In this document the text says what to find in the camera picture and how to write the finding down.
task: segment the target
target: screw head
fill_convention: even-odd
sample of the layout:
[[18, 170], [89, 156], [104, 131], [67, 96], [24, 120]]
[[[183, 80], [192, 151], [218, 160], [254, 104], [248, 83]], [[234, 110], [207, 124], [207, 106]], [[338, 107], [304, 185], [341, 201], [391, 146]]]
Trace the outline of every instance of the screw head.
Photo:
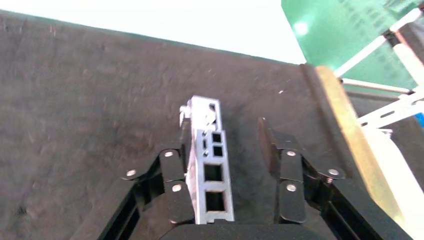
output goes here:
[[331, 175], [339, 175], [339, 171], [337, 171], [336, 169], [330, 169], [330, 170], [328, 170], [328, 172], [329, 172]]
[[177, 184], [177, 185], [172, 186], [172, 191], [173, 192], [178, 192], [181, 189], [182, 189], [181, 184]]
[[294, 184], [289, 184], [287, 185], [287, 190], [289, 190], [290, 192], [294, 192], [296, 191], [296, 186]]
[[128, 177], [130, 177], [130, 176], [133, 176], [133, 175], [135, 175], [137, 172], [136, 172], [136, 170], [129, 170], [129, 171], [127, 171], [126, 172], [126, 175], [128, 176]]

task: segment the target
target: rectangular hole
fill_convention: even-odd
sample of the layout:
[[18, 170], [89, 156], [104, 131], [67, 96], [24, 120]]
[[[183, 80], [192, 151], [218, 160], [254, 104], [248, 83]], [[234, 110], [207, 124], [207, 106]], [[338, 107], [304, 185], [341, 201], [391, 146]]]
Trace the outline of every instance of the rectangular hole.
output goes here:
[[212, 141], [214, 143], [220, 143], [221, 142], [221, 134], [219, 134], [219, 133], [212, 133]]
[[380, 118], [385, 118], [385, 117], [390, 116], [390, 115], [392, 115], [394, 113], [395, 113], [395, 111], [391, 111], [391, 112], [385, 113], [385, 114], [381, 115]]
[[222, 146], [214, 146], [213, 147], [213, 156], [214, 157], [222, 157], [223, 156], [223, 147]]
[[206, 211], [225, 212], [223, 192], [219, 192], [219, 191], [206, 192]]
[[223, 181], [223, 167], [221, 164], [204, 164], [205, 181]]

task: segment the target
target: gray felt surface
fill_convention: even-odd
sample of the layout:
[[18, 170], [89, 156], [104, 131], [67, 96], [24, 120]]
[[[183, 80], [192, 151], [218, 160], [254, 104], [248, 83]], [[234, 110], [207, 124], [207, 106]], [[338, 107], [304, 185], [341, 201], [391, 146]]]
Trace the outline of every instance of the gray felt surface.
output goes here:
[[178, 130], [193, 95], [221, 101], [236, 219], [270, 223], [258, 117], [352, 171], [303, 69], [0, 12], [0, 239], [69, 239], [113, 180]]

